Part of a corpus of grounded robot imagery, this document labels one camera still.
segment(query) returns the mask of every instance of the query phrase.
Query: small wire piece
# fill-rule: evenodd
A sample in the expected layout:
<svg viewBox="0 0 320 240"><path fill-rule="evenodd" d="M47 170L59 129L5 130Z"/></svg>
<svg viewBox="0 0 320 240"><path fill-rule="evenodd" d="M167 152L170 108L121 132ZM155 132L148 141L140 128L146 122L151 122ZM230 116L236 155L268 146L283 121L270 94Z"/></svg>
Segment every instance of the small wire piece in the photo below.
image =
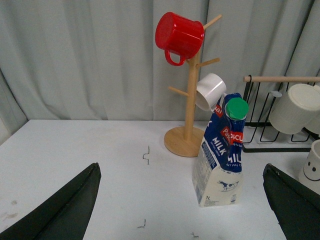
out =
<svg viewBox="0 0 320 240"><path fill-rule="evenodd" d="M137 226L136 228L140 229L140 228L144 228L145 226L146 226L146 219L144 219L144 225L143 226Z"/></svg>
<svg viewBox="0 0 320 240"><path fill-rule="evenodd" d="M198 237L199 237L199 236L196 236L196 235L194 234L194 232L192 232L191 235L193 235L194 238L198 238Z"/></svg>
<svg viewBox="0 0 320 240"><path fill-rule="evenodd" d="M143 158L144 160L148 160L148 165L149 165L149 158L145 158L145 155L148 155L148 154L150 154L150 146L148 146L148 152L145 153L145 154L143 154L143 156L142 156L142 158Z"/></svg>

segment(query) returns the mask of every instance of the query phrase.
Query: white cup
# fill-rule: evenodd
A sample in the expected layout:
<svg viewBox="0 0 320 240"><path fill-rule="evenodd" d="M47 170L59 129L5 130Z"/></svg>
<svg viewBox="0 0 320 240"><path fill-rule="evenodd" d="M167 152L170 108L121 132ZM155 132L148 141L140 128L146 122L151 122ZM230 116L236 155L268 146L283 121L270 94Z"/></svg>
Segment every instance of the white cup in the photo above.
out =
<svg viewBox="0 0 320 240"><path fill-rule="evenodd" d="M297 134L320 113L318 86L295 84L275 103L269 121L284 134Z"/></svg>
<svg viewBox="0 0 320 240"><path fill-rule="evenodd" d="M305 128L314 134L320 134L320 114L315 116L310 122L305 125Z"/></svg>
<svg viewBox="0 0 320 240"><path fill-rule="evenodd" d="M300 183L320 194L320 140L311 144L311 150L298 178Z"/></svg>
<svg viewBox="0 0 320 240"><path fill-rule="evenodd" d="M204 111L213 112L226 90L225 82L218 75L209 73L197 83L195 104Z"/></svg>

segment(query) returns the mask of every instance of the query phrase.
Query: red mug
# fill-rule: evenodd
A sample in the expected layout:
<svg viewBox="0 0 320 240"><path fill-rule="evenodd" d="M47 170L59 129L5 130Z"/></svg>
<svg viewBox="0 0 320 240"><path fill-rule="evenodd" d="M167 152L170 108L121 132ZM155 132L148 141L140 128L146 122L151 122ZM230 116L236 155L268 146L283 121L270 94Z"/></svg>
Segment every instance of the red mug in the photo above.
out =
<svg viewBox="0 0 320 240"><path fill-rule="evenodd" d="M160 19L155 30L155 44L164 50L165 59L173 66L181 66L191 59L201 48L205 30L201 22L167 12ZM180 56L180 62L174 62L170 53Z"/></svg>

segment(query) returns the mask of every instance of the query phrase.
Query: cow illustration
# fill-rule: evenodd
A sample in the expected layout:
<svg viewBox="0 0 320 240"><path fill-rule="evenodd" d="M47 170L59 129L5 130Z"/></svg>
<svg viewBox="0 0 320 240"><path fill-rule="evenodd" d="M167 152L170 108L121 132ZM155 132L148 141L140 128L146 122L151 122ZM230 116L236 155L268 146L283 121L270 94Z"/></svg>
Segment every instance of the cow illustration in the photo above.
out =
<svg viewBox="0 0 320 240"><path fill-rule="evenodd" d="M218 184L223 186L223 190L221 192L228 192L235 189L238 186L239 181L235 183L225 183L224 181L218 181Z"/></svg>

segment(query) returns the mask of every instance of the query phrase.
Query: wooden mug tree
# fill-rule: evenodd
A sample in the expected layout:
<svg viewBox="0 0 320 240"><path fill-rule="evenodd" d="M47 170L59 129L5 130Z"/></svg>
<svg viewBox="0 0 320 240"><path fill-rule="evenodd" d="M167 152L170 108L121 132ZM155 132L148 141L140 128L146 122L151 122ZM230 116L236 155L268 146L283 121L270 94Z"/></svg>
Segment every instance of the wooden mug tree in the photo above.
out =
<svg viewBox="0 0 320 240"><path fill-rule="evenodd" d="M206 30L221 17L221 14L218 15L205 24L203 29ZM169 90L186 97L185 126L175 127L169 130L164 136L164 145L170 152L182 157L198 156L201 141L204 136L204 131L194 127L199 68L220 61L220 58L217 57L209 61L200 62L200 54L201 49L193 58L187 60L189 65L187 92L169 86Z"/></svg>

